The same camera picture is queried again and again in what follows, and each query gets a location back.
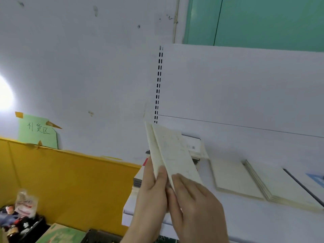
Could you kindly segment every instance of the finger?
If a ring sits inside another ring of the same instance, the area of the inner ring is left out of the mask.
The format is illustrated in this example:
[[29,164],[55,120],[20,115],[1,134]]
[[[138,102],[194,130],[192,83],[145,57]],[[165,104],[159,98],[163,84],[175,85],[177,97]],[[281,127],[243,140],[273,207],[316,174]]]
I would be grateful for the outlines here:
[[155,184],[155,177],[153,172],[153,164],[151,157],[148,158],[145,167],[144,167],[144,174],[142,179],[141,187],[145,189],[150,189]]
[[183,214],[180,209],[176,194],[174,193],[172,188],[167,188],[167,196],[172,225],[177,235],[179,235],[180,232],[182,232]]
[[179,205],[182,209],[184,209],[186,205],[188,205],[188,203],[190,203],[191,201],[193,202],[194,200],[182,183],[179,174],[172,175],[172,181]]
[[167,181],[168,181],[167,169],[165,168],[165,166],[160,166],[159,173],[156,177],[154,187],[165,189],[165,185],[167,184]]
[[200,183],[197,183],[197,182],[195,182],[195,184],[196,184],[196,186],[197,186],[197,188],[200,190],[200,192],[204,195],[204,196],[214,196],[213,195],[213,193],[212,192],[210,192],[209,190],[208,190],[208,188],[206,188],[205,186],[203,186],[203,185],[201,185]]
[[200,192],[200,190],[197,188],[196,184],[194,181],[186,178],[185,176],[180,175],[180,179],[182,181],[182,183],[184,184],[184,186],[187,188],[188,192],[190,193],[191,197],[194,199],[197,199],[201,196],[203,196],[203,194]]

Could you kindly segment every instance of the green panel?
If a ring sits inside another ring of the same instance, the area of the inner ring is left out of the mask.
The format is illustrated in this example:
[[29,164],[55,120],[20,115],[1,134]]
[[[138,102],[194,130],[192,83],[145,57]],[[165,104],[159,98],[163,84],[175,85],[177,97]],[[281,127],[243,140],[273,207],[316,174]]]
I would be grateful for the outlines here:
[[214,45],[222,0],[189,0],[183,43]]
[[324,51],[324,0],[223,0],[215,46]]

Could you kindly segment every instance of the hand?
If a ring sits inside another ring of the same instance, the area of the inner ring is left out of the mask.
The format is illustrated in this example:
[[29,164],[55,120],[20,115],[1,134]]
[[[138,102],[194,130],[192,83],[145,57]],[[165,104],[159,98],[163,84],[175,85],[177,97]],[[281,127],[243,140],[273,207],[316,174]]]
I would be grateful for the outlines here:
[[148,158],[131,225],[122,242],[152,243],[160,235],[163,218],[167,211],[167,170],[159,168],[155,180],[151,157]]
[[228,243],[223,206],[216,197],[180,174],[172,179],[175,192],[167,189],[168,207],[180,242]]

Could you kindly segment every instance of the green cardboard box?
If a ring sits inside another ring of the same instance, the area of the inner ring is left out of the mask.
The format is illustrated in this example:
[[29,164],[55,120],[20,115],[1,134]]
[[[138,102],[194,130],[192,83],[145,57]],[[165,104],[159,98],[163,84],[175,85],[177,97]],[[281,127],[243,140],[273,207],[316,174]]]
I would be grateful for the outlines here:
[[85,232],[54,223],[36,243],[80,243]]

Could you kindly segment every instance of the yellow board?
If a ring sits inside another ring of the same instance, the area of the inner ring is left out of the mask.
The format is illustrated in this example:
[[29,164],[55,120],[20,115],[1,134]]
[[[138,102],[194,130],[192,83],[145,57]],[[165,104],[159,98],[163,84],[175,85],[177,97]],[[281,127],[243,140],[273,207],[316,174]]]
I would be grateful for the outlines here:
[[[38,212],[50,224],[125,234],[123,207],[140,166],[7,142],[22,188],[39,198]],[[17,189],[13,188],[14,198]]]
[[0,140],[0,207],[13,204],[18,190],[19,182],[10,158],[9,144]]

